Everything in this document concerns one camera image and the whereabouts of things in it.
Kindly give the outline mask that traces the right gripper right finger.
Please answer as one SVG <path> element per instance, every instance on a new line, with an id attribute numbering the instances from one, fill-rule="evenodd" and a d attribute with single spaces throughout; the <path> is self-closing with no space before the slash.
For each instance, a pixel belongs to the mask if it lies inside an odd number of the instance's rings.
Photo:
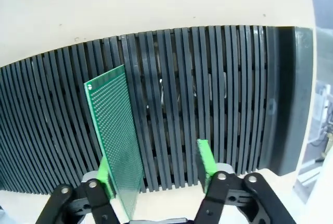
<path id="1" fill-rule="evenodd" d="M 235 206 L 248 223 L 295 223 L 261 174 L 240 178 L 218 170 L 207 140 L 197 140 L 196 166 L 205 197 L 194 223 L 219 223 L 226 205 Z"/>

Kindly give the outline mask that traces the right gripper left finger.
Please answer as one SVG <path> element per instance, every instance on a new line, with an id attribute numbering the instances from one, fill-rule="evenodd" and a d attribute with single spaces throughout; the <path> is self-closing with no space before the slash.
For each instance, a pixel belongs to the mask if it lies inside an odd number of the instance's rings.
<path id="1" fill-rule="evenodd" d="M 82 223 L 92 214 L 95 223 L 119 223 L 110 200 L 116 195 L 106 158 L 97 171 L 86 173 L 75 188 L 69 184 L 57 186 L 36 223 Z"/>

